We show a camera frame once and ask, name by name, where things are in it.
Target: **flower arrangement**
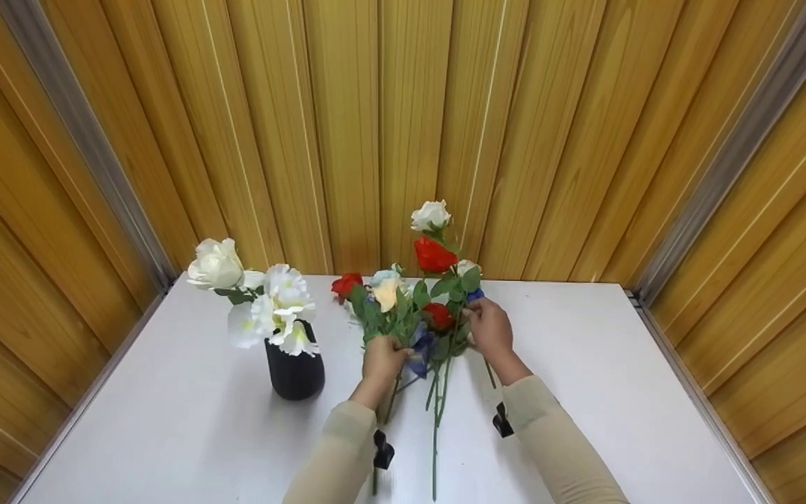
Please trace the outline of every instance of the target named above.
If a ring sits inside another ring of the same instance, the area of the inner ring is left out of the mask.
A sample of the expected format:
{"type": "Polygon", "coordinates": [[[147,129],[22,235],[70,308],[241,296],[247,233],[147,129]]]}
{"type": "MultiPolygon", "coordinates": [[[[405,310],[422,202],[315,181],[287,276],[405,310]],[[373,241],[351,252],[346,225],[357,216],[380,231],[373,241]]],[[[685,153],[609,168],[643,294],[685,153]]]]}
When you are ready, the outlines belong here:
{"type": "MultiPolygon", "coordinates": [[[[444,417],[450,369],[454,358],[469,347],[468,319],[462,309],[467,303],[483,297],[481,268],[460,258],[458,245],[446,237],[451,214],[446,202],[425,202],[412,213],[412,229],[421,234],[413,245],[419,269],[437,278],[429,289],[425,277],[407,285],[403,270],[394,264],[390,269],[375,272],[365,285],[362,275],[349,272],[332,284],[338,300],[348,306],[362,326],[365,345],[377,335],[389,335],[402,348],[412,348],[406,363],[415,377],[401,385],[397,376],[390,402],[379,421],[390,420],[394,401],[399,393],[419,379],[431,375],[431,387],[425,411],[434,408],[434,451],[432,453],[432,495],[437,498],[437,431],[444,417]]],[[[493,373],[487,366],[490,382],[496,387],[493,373]]],[[[377,479],[372,478],[372,494],[377,492],[377,479]]]]}
{"type": "Polygon", "coordinates": [[[205,239],[195,254],[188,283],[232,302],[228,334],[235,347],[266,340],[288,355],[319,354],[319,345],[309,340],[301,322],[313,319],[316,303],[300,271],[285,264],[266,272],[246,270],[230,238],[205,239]]]}

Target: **beige sweater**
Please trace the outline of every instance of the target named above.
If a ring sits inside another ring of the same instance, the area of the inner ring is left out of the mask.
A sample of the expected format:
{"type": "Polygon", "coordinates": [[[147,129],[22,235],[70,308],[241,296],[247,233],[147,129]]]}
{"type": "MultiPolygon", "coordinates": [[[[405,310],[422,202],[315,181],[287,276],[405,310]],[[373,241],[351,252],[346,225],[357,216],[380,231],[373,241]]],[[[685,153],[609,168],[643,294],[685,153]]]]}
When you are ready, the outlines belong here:
{"type": "MultiPolygon", "coordinates": [[[[502,387],[502,401],[556,504],[627,504],[605,463],[543,380],[526,377],[502,387]]],[[[322,440],[283,502],[353,503],[372,472],[375,428],[375,413],[365,406],[346,401],[333,409],[322,440]]]]}

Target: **red rose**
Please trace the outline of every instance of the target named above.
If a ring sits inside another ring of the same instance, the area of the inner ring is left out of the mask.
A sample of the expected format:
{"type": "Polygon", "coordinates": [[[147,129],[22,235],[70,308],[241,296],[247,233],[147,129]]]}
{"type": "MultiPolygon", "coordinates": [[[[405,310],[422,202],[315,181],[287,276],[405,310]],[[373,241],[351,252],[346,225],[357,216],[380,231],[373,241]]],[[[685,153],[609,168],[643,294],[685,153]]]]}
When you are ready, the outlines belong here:
{"type": "Polygon", "coordinates": [[[415,245],[418,267],[423,271],[445,272],[458,262],[456,254],[426,236],[417,239],[415,245]]]}
{"type": "Polygon", "coordinates": [[[425,310],[425,312],[428,312],[431,315],[431,326],[432,329],[435,329],[435,331],[442,331],[446,328],[450,328],[450,326],[456,322],[456,320],[450,315],[450,310],[448,310],[446,306],[441,305],[441,303],[428,303],[422,308],[422,310],[425,310]]]}
{"type": "Polygon", "coordinates": [[[332,292],[338,294],[338,299],[343,301],[350,297],[353,286],[358,284],[362,285],[362,275],[358,272],[346,272],[332,282],[332,292]]]}

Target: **human hand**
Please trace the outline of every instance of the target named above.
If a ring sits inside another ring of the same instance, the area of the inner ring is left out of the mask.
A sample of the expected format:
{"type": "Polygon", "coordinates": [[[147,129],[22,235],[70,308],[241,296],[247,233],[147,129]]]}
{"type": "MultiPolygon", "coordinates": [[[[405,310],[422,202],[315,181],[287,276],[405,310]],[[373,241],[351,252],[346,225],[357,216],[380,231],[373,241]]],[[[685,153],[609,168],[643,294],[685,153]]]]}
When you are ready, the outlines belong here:
{"type": "Polygon", "coordinates": [[[502,385],[511,385],[532,375],[512,349],[514,336],[506,310],[486,297],[468,303],[463,312],[468,316],[474,346],[496,371],[502,385]]]}
{"type": "Polygon", "coordinates": [[[398,349],[397,340],[390,336],[375,336],[365,345],[362,357],[362,381],[350,400],[375,411],[403,369],[412,349],[398,349]]]}

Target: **blue flower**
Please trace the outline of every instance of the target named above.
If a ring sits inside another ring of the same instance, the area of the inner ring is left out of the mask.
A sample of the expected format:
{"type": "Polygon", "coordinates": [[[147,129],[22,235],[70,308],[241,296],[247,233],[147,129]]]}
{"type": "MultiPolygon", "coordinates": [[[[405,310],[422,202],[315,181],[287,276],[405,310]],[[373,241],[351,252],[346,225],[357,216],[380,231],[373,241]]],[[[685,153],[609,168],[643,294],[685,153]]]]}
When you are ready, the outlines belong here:
{"type": "Polygon", "coordinates": [[[476,290],[472,291],[472,293],[466,294],[465,300],[470,303],[471,301],[474,300],[480,300],[482,297],[483,297],[483,290],[481,290],[481,288],[478,287],[476,290]]]}
{"type": "Polygon", "coordinates": [[[415,334],[412,335],[410,348],[412,348],[413,353],[406,360],[406,366],[421,379],[428,376],[428,367],[431,363],[431,354],[434,351],[436,341],[437,335],[428,330],[427,323],[419,323],[415,334]]]}

